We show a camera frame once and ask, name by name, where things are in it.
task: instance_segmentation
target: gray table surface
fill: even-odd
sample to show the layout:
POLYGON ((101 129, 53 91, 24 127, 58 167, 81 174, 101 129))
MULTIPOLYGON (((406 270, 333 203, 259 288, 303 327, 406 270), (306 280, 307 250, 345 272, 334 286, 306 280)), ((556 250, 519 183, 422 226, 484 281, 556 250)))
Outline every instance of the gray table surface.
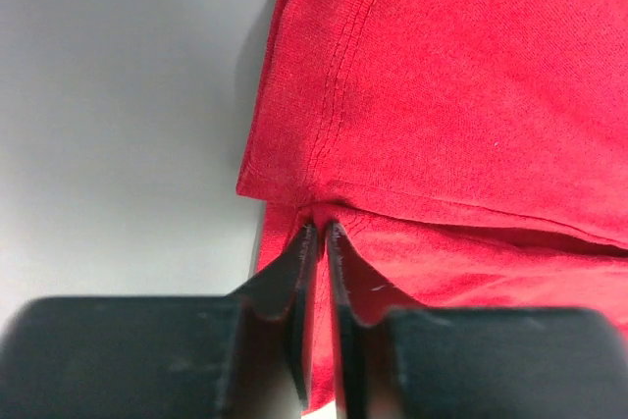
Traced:
POLYGON ((0 326, 49 294, 222 293, 274 0, 0 0, 0 326))

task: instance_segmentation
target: knit texture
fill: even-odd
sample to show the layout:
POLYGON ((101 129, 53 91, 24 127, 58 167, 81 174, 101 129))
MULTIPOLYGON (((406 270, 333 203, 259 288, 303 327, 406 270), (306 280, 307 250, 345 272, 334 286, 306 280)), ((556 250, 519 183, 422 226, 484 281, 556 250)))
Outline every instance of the knit texture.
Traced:
POLYGON ((628 0, 278 0, 237 185, 269 202, 260 267, 335 218, 423 303, 588 306, 628 335, 627 84, 628 0))

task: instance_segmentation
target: red sweater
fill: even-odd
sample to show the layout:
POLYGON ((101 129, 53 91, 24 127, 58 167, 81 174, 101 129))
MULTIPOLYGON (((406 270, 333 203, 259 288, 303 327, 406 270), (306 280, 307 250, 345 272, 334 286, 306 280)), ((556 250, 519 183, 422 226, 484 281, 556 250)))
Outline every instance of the red sweater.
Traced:
POLYGON ((333 217, 423 303, 628 334, 628 0, 278 0, 237 189, 269 202, 261 267, 333 217))

